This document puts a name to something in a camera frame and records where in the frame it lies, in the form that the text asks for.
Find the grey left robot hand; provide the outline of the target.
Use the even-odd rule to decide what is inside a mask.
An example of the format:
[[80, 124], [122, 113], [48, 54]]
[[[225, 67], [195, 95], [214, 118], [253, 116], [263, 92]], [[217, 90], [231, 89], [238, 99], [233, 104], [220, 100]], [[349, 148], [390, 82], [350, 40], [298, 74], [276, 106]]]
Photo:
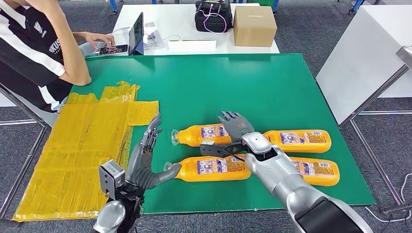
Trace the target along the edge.
[[161, 115], [157, 114], [149, 123], [141, 140], [134, 146], [126, 170], [125, 181], [144, 190], [153, 189], [177, 176], [182, 165], [177, 163], [166, 171], [152, 171], [153, 150], [160, 128]]

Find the person's left hand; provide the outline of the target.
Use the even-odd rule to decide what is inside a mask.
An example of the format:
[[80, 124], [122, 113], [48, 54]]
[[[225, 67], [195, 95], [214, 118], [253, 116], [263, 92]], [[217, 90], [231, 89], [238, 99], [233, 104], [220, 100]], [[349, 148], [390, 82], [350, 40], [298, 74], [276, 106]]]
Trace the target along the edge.
[[99, 48], [96, 41], [104, 42], [107, 47], [112, 47], [115, 45], [115, 39], [111, 34], [84, 32], [84, 38], [95, 49]]

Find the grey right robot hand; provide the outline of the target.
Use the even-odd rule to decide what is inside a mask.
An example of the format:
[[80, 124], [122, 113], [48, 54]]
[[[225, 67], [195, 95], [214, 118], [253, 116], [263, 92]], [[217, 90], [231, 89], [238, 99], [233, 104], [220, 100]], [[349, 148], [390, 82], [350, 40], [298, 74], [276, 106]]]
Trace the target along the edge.
[[241, 141], [241, 138], [247, 133], [255, 132], [249, 120], [241, 114], [230, 111], [220, 111], [220, 113], [221, 116], [218, 116], [218, 119], [229, 134], [232, 143]]

